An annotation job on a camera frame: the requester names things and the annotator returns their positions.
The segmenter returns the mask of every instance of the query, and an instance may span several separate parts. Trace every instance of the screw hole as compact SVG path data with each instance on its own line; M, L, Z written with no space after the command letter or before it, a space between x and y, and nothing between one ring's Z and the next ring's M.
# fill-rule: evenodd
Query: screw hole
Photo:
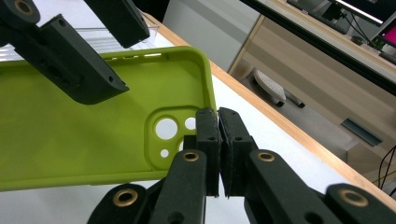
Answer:
M261 152L258 154L258 158L261 161L274 161L275 157L273 154L267 153L267 152Z
M60 24L62 27L66 27L66 22L65 22L64 20L59 20L59 24Z
M183 155L183 159L185 161L197 161L199 158L199 155L193 152L187 152Z
M318 214L311 213L311 212L305 214L305 220L311 224L322 224L323 223L322 218Z
M15 1L15 8L22 14L26 16L32 16L34 14L32 8L29 4L24 2L23 0Z
M113 197L113 203L118 207L125 207L136 202L137 192L134 189L121 189Z
M357 207L365 207L369 204L367 198L351 189L340 189L338 193L346 203L350 203Z

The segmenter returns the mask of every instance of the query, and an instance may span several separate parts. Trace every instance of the computer monitor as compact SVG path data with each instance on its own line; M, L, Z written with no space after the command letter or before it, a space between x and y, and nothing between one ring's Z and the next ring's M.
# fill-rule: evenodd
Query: computer monitor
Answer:
M381 26L396 11L395 0L329 0L338 7L344 8L365 19L366 21Z
M385 27L378 36L385 41L385 43L396 48L396 19Z

